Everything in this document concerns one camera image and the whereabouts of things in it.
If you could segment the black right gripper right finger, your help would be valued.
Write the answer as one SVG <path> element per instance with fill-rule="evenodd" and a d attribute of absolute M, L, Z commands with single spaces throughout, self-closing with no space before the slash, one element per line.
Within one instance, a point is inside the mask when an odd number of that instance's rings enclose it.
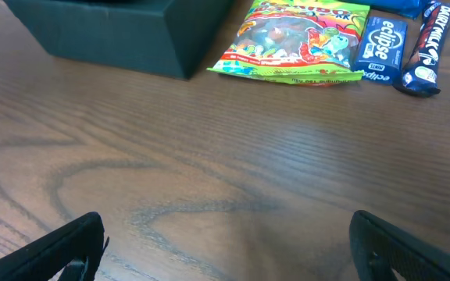
<path fill-rule="evenodd" d="M 450 281 L 450 254 L 367 212 L 349 226 L 352 258 L 364 281 Z"/>

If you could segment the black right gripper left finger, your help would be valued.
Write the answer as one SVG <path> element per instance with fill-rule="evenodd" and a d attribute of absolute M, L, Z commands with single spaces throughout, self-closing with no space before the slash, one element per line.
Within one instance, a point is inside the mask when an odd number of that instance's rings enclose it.
<path fill-rule="evenodd" d="M 89 212 L 0 258 L 0 281 L 94 281 L 109 239 L 102 218 Z"/>

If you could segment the green Haribo worms bag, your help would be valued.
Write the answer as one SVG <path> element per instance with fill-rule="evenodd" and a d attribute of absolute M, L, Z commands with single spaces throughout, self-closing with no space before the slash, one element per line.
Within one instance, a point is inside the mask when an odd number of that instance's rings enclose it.
<path fill-rule="evenodd" d="M 356 82 L 352 60 L 370 13 L 340 1 L 255 0 L 210 71 L 282 84 Z"/>

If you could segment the blue Oreo cookie pack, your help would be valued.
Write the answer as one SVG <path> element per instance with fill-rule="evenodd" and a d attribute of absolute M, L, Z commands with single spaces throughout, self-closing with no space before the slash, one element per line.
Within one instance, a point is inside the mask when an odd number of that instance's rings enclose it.
<path fill-rule="evenodd" d="M 372 9 L 397 14 L 415 20 L 425 9 L 428 0 L 342 0 L 343 2 L 369 5 Z"/>

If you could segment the dark green box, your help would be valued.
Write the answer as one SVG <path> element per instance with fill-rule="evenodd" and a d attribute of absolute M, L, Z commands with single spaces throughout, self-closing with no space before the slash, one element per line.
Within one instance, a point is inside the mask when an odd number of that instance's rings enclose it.
<path fill-rule="evenodd" d="M 189 79 L 232 0 L 5 0 L 50 55 Z"/>

